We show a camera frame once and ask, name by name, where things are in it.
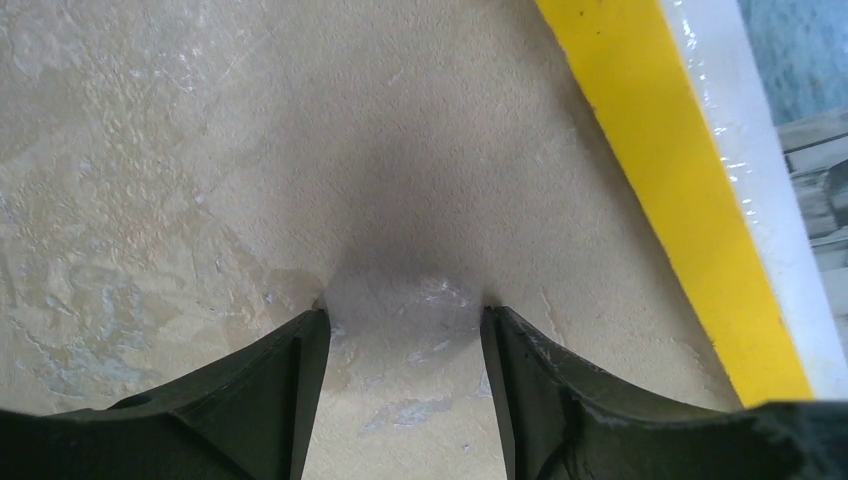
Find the yellow picture frame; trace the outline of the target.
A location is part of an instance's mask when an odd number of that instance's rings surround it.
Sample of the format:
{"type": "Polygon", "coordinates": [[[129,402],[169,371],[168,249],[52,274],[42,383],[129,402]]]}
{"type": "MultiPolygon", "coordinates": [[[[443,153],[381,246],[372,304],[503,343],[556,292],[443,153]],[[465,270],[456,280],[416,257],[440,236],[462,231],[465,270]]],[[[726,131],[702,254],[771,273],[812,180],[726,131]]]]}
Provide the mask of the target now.
{"type": "Polygon", "coordinates": [[[657,1],[542,1],[741,403],[814,393],[657,1]]]}

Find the building photo print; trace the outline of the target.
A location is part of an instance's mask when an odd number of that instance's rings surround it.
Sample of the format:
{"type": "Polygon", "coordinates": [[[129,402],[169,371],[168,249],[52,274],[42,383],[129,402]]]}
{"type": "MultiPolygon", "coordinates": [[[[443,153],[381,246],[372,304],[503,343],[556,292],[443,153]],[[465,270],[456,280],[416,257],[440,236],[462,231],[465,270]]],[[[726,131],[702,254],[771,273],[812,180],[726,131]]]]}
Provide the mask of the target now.
{"type": "Polygon", "coordinates": [[[847,396],[847,5],[662,5],[793,350],[847,396]]]}

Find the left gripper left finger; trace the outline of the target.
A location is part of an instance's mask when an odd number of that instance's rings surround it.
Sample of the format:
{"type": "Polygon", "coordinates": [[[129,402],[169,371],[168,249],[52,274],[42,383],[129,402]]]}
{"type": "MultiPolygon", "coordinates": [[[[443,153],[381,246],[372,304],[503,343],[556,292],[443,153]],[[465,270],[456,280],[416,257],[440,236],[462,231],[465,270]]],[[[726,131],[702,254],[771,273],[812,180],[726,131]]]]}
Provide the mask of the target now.
{"type": "Polygon", "coordinates": [[[309,310],[254,343],[102,409],[1,414],[5,479],[298,479],[328,360],[309,310]]]}

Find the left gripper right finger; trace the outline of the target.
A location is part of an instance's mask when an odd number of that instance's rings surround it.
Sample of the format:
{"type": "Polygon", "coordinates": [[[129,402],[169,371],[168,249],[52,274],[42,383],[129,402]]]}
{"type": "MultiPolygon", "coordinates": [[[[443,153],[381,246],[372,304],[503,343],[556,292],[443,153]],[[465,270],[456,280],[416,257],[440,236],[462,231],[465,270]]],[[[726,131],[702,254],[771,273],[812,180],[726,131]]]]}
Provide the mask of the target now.
{"type": "Polygon", "coordinates": [[[843,479],[847,405],[769,402],[723,413],[635,386],[507,307],[481,344],[511,479],[843,479]]]}

